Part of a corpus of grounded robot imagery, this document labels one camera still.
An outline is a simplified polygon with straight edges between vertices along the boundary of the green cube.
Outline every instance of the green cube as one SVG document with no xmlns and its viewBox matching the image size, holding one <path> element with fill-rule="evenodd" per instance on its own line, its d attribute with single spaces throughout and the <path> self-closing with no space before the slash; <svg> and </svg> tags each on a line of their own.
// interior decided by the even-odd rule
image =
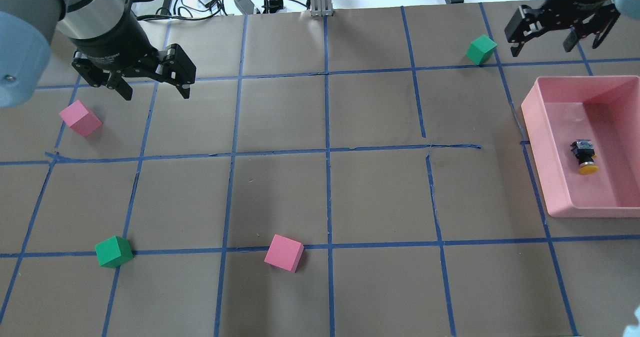
<svg viewBox="0 0 640 337">
<path fill-rule="evenodd" d="M 113 236 L 95 245 L 98 264 L 102 267 L 114 269 L 133 259 L 129 241 L 122 237 Z"/>
<path fill-rule="evenodd" d="M 491 54 L 496 50 L 498 45 L 487 37 L 486 34 L 478 37 L 471 42 L 469 49 L 466 51 L 466 56 L 476 65 L 485 63 L 491 57 Z"/>
</svg>

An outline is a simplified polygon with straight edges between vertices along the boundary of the pink plastic container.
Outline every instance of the pink plastic container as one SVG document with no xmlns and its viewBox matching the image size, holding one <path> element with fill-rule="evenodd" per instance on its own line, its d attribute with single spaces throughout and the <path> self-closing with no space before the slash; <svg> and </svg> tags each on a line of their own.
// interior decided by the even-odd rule
<svg viewBox="0 0 640 337">
<path fill-rule="evenodd" d="M 640 217 L 640 77 L 539 77 L 522 112 L 549 215 Z M 579 173 L 578 139 L 599 171 Z"/>
</svg>

